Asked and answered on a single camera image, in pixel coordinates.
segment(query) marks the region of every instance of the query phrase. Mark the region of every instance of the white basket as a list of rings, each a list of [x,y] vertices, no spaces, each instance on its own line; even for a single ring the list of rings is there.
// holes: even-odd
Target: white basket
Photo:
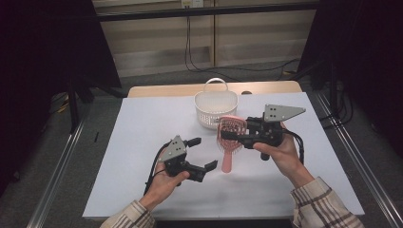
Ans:
[[[206,91],[211,82],[222,82],[225,84],[224,91]],[[199,123],[210,129],[217,129],[219,118],[223,115],[235,115],[237,113],[238,95],[228,90],[227,83],[221,78],[208,80],[202,92],[195,95],[196,112]]]

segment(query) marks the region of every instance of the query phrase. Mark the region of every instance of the striped shirt sleeve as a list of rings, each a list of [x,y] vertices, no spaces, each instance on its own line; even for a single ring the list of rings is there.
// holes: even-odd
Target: striped shirt sleeve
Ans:
[[[101,228],[151,228],[154,224],[150,212],[135,200],[123,211],[108,218]]]
[[[297,227],[364,227],[321,178],[293,190],[291,196],[296,203],[293,223]]]

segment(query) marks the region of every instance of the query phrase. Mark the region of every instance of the aluminum rail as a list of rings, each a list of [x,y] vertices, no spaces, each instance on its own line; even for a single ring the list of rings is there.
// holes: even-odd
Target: aluminum rail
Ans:
[[[67,144],[63,150],[59,162],[57,163],[53,171],[47,188],[45,189],[42,197],[35,207],[27,228],[41,228],[45,223],[45,220],[48,216],[48,211],[56,197],[57,190],[67,169],[68,162],[70,161],[70,158],[74,152],[75,145],[80,139],[80,135],[84,127],[84,122],[89,112],[89,106],[86,105],[83,110],[83,119],[79,122],[75,131],[71,133],[68,137]]]
[[[327,100],[326,96],[323,94],[317,94],[317,99],[325,113],[327,115],[330,115],[332,111],[329,107],[330,103]],[[336,119],[334,117],[330,118],[330,121],[335,127],[335,131],[338,137],[340,138],[341,142],[352,158],[355,167],[357,168],[358,172],[361,174],[362,179],[365,181],[371,193],[373,194],[374,199],[384,213],[391,227],[403,227],[403,219],[399,211],[397,210],[386,190],[382,187],[382,185],[374,175],[373,171],[365,161],[359,149],[356,147],[353,139],[350,137],[344,125],[341,124],[341,121],[339,119]]]
[[[206,15],[221,15],[221,14],[239,14],[239,13],[255,13],[255,12],[275,12],[275,11],[295,11],[295,10],[317,10],[321,7],[331,7],[338,4],[335,1],[332,4],[315,2],[304,3],[285,3],[285,4],[267,4],[255,6],[234,6],[234,7],[210,7],[210,8],[193,8],[193,9],[164,9],[164,10],[150,10],[150,11],[129,11],[129,12],[111,12],[111,13],[98,13],[97,15],[70,15],[70,16],[56,16],[48,15],[51,19],[72,20],[76,22],[84,21],[128,21],[128,20],[142,20],[142,19],[155,19],[155,18],[169,18],[169,17],[188,17],[188,16],[206,16]]]

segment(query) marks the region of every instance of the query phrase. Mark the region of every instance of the white table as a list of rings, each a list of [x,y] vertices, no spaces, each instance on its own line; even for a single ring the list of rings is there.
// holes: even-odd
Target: white table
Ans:
[[[259,117],[265,104],[306,108],[285,124],[304,140],[307,168],[327,181],[353,214],[363,215],[306,94],[240,96],[237,115]],[[197,122],[193,96],[157,96],[124,99],[83,217],[106,219],[139,199],[157,151],[177,134],[183,140],[201,137],[200,145],[188,149],[190,163],[203,166],[219,160],[219,166],[202,183],[184,181],[153,211],[156,219],[282,219],[293,215],[289,196],[293,186],[272,160],[262,161],[259,152],[242,148],[233,156],[232,172],[222,173],[223,154],[216,132]]]

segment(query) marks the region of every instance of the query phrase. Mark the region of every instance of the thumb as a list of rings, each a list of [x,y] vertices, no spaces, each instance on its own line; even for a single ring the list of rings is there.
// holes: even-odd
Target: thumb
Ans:
[[[267,154],[270,156],[273,156],[277,149],[274,146],[268,145],[266,143],[262,143],[262,142],[256,142],[253,144],[253,148],[258,150],[259,152],[263,153],[263,154]]]

